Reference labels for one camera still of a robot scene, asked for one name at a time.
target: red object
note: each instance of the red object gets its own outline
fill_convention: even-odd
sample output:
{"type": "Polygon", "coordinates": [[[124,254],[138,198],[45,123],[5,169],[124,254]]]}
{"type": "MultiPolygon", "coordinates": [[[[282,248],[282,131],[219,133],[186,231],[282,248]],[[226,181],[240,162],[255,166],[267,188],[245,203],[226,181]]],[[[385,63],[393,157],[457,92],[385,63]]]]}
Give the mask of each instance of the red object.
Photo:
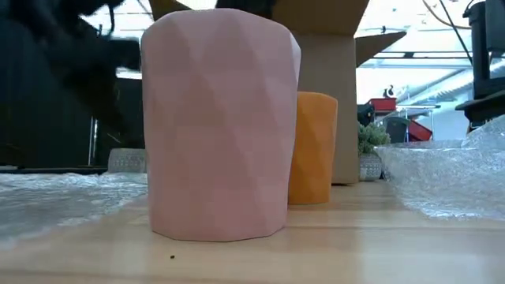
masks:
{"type": "Polygon", "coordinates": [[[432,130],[427,129],[415,121],[410,121],[409,141],[429,141],[430,138],[432,138],[432,134],[432,130]]]}
{"type": "Polygon", "coordinates": [[[376,112],[392,112],[396,110],[396,99],[370,99],[369,104],[373,105],[376,112]]]}

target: orange geometric vase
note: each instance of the orange geometric vase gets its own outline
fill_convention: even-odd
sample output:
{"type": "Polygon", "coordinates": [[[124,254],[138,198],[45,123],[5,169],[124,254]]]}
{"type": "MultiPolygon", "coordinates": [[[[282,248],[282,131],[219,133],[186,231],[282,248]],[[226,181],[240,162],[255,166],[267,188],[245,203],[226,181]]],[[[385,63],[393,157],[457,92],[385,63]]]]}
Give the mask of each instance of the orange geometric vase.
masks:
{"type": "Polygon", "coordinates": [[[322,204],[330,200],[337,112],[338,102],[329,95],[299,92],[290,204],[322,204]]]}

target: pink faceted planter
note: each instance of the pink faceted planter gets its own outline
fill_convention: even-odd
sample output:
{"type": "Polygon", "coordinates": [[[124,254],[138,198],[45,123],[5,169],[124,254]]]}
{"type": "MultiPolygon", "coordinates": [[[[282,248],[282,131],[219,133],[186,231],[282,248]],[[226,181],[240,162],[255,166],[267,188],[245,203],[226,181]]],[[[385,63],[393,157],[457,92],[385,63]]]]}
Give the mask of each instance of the pink faceted planter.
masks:
{"type": "Polygon", "coordinates": [[[142,37],[153,231],[236,241],[286,224],[301,52],[280,24],[184,11],[142,37]]]}

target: small potted plant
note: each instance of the small potted plant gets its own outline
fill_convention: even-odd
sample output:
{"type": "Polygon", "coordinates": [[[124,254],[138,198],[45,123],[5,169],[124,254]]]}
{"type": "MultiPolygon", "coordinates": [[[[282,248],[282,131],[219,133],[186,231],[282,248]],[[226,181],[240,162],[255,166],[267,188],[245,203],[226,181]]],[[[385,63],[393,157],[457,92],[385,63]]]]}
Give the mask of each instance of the small potted plant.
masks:
{"type": "Polygon", "coordinates": [[[391,138],[382,125],[371,123],[366,127],[359,125],[357,149],[360,155],[360,180],[375,181],[382,173],[382,162],[373,151],[375,146],[389,144],[391,138]]]}

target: wooden table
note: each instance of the wooden table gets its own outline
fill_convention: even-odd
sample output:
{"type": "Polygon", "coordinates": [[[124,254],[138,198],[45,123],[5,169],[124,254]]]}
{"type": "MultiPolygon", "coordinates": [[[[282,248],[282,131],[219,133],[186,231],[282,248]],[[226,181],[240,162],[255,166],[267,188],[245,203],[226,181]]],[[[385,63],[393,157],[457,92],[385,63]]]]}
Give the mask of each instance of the wooden table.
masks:
{"type": "Polygon", "coordinates": [[[142,200],[0,251],[0,283],[505,283],[505,223],[430,220],[382,183],[334,188],[332,199],[292,207],[272,237],[233,243],[154,234],[142,200]]]}

